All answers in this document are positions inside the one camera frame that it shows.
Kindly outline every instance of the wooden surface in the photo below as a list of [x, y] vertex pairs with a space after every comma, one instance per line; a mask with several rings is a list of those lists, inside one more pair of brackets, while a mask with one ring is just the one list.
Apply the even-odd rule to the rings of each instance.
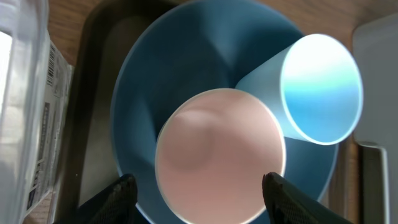
[[[49, 0], [49, 33], [51, 40], [68, 63], [76, 63], [80, 34], [90, 11], [102, 0]], [[294, 21], [306, 34], [324, 33], [335, 37], [352, 50], [354, 29], [366, 22], [398, 11], [398, 0], [260, 0], [277, 9]], [[341, 183], [348, 184], [347, 202], [334, 202], [331, 206], [340, 215], [358, 222], [358, 148], [352, 141], [346, 142], [340, 151], [340, 161], [331, 185], [342, 190]], [[32, 223], [42, 223], [28, 217]]]

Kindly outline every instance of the clear plastic container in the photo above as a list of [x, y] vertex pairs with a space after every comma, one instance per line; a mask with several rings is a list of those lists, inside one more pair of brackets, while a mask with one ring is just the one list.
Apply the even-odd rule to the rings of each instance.
[[22, 223], [27, 210], [42, 125], [47, 17], [47, 0], [0, 0], [0, 224]]

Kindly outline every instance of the blue plate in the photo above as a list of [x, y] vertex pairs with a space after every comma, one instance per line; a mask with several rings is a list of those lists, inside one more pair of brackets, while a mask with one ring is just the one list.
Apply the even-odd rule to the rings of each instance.
[[[237, 82], [303, 34], [283, 15], [254, 1], [204, 0], [158, 18], [120, 70], [111, 105], [111, 135], [120, 175], [133, 174], [137, 208], [152, 223], [182, 223], [157, 188], [157, 135], [186, 100]], [[328, 185], [337, 146], [286, 139], [285, 178], [311, 198]], [[253, 223], [269, 223], [264, 212]]]

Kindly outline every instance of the pink cup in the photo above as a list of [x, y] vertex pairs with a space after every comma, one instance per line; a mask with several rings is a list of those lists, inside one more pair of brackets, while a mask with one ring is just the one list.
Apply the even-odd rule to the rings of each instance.
[[241, 90], [200, 93], [167, 120], [157, 141], [157, 185], [187, 223], [249, 223], [265, 209], [262, 176], [285, 172], [282, 130]]

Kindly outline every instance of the barcode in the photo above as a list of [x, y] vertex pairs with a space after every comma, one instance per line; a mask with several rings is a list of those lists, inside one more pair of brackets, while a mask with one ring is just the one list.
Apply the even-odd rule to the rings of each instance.
[[50, 44], [49, 71], [47, 72], [47, 85], [52, 86], [54, 78], [55, 47]]

